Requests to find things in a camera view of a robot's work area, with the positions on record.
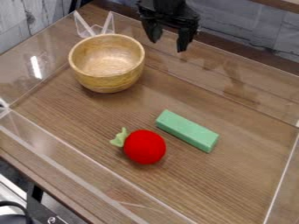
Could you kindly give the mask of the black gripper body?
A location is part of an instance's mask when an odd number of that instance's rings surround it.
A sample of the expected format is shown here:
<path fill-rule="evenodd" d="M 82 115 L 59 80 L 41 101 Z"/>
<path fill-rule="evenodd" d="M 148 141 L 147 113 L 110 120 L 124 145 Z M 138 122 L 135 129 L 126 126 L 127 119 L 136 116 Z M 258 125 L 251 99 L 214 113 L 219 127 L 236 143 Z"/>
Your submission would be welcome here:
<path fill-rule="evenodd" d="M 199 27 L 200 15 L 187 0 L 138 0 L 136 6 L 144 26 L 166 25 L 176 29 Z"/>

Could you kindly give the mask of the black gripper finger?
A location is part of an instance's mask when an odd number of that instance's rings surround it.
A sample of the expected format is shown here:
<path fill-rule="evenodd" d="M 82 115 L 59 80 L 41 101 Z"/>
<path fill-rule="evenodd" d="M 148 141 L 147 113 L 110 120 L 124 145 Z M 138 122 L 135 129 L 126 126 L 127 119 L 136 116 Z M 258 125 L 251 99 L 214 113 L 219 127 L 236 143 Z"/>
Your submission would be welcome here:
<path fill-rule="evenodd" d="M 178 52 L 187 50 L 188 44 L 192 42 L 194 36 L 198 33 L 198 27 L 182 27 L 178 31 L 179 37 L 176 39 Z"/>
<path fill-rule="evenodd" d="M 163 27 L 156 19 L 143 18 L 142 25 L 148 39 L 155 43 L 163 35 Z"/>

